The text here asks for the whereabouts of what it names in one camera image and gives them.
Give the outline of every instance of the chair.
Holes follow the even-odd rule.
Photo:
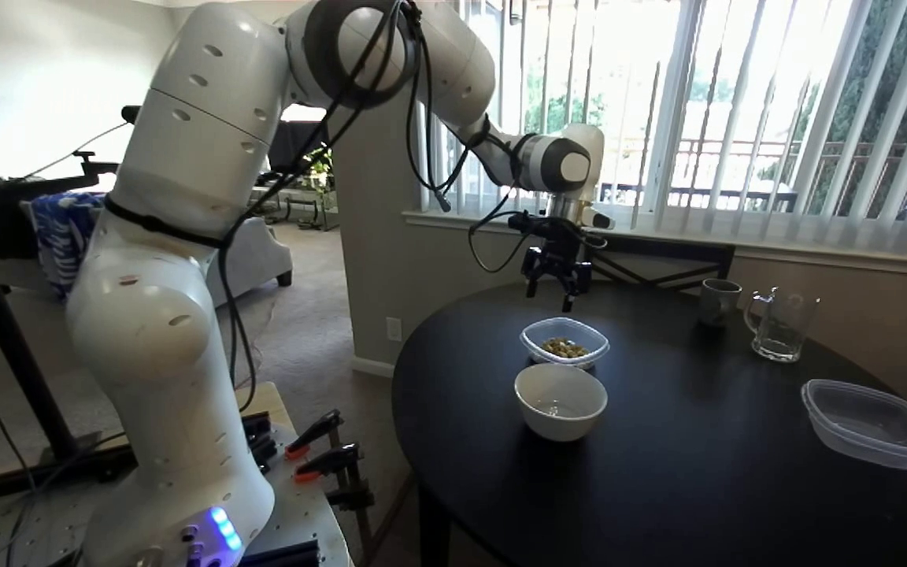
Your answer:
[[[703,278],[728,278],[733,247],[645,241],[645,235],[601,235],[590,247],[593,272],[599,278],[635,287],[693,291]]]

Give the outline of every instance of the container lid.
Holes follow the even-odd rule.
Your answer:
[[[865,451],[907,457],[907,399],[828,377],[810,377],[800,397],[815,428]]]

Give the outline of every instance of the black stand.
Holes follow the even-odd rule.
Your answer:
[[[77,442],[73,438],[59,406],[54,402],[47,381],[5,305],[2,291],[0,291],[0,350],[49,444],[49,464],[39,464],[33,469],[17,469],[17,473],[0,477],[0,496],[5,496],[5,493],[27,488],[27,478],[39,478],[39,483],[47,478],[55,464],[67,464],[77,453]]]

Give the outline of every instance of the floor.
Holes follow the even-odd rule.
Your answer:
[[[338,231],[299,231],[275,223],[275,241],[293,253],[293,287],[259,287],[239,299],[255,343],[261,381],[275,381],[285,411],[301,428],[326,411],[343,414],[343,438],[365,453],[365,477],[376,493],[371,532],[382,567],[414,563],[414,493],[409,467],[390,424],[390,381],[353,372],[353,327],[345,305],[343,254]],[[76,434],[116,433],[114,406],[77,369],[67,339],[63,302],[43,291],[13,291],[8,308],[43,372],[49,391]],[[0,417],[27,464],[47,448],[0,356]],[[0,434],[0,469],[17,469],[17,457]],[[349,515],[338,515],[356,559],[359,528]],[[493,563],[465,537],[452,532],[452,563]]]

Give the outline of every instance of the table leg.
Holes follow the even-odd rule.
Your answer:
[[[450,515],[420,486],[420,562],[421,567],[450,563]]]

